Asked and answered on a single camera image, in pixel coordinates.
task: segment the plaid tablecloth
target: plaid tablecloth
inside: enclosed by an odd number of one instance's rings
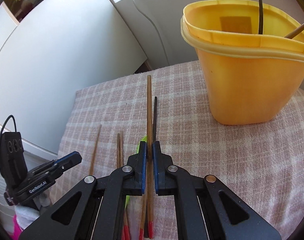
[[[83,161],[52,187],[57,201],[88,172],[116,168],[116,139],[124,132],[124,161],[146,134],[146,84],[152,75],[158,97],[157,140],[162,152],[192,175],[214,174],[286,239],[304,216],[304,91],[298,90],[271,121],[243,126],[219,124],[211,115],[199,62],[178,64],[82,89],[60,144],[59,157],[79,151]],[[131,197],[132,239],[138,239],[141,198]],[[173,197],[154,198],[156,240],[177,239]]]

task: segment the yellow bucket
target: yellow bucket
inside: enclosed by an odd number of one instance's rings
[[[285,12],[249,0],[208,0],[187,5],[181,19],[184,40],[195,47],[214,118],[229,125],[271,120],[304,79],[304,31],[284,38],[300,24]]]

